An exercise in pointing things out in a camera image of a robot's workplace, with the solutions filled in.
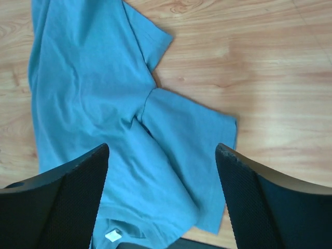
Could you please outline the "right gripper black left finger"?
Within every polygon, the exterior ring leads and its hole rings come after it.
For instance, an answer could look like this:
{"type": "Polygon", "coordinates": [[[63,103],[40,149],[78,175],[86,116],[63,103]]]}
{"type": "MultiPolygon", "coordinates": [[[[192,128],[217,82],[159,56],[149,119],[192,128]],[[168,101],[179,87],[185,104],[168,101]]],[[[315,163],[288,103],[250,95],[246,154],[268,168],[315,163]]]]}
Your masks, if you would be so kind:
{"type": "Polygon", "coordinates": [[[1,189],[1,248],[89,248],[108,170],[102,144],[1,189]]]}

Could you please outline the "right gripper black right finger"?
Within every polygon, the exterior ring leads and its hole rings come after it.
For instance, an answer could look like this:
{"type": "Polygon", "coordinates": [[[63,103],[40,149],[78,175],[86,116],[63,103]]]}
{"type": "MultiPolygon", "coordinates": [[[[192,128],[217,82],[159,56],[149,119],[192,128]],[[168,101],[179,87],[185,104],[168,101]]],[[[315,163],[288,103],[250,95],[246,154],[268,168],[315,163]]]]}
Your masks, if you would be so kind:
{"type": "Polygon", "coordinates": [[[219,178],[238,248],[331,248],[331,188],[216,147],[219,178]]]}

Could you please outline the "grey-blue t-shirt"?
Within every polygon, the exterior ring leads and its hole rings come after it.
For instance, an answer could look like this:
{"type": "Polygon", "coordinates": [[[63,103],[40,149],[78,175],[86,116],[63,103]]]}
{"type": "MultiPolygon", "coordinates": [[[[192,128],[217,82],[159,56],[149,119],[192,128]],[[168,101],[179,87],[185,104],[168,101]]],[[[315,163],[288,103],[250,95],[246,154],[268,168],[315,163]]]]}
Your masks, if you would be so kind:
{"type": "Polygon", "coordinates": [[[235,147],[237,121],[156,86],[172,36],[123,1],[32,1],[32,23],[40,172],[109,146],[91,248],[166,248],[192,227],[218,233],[215,149],[235,147]]]}

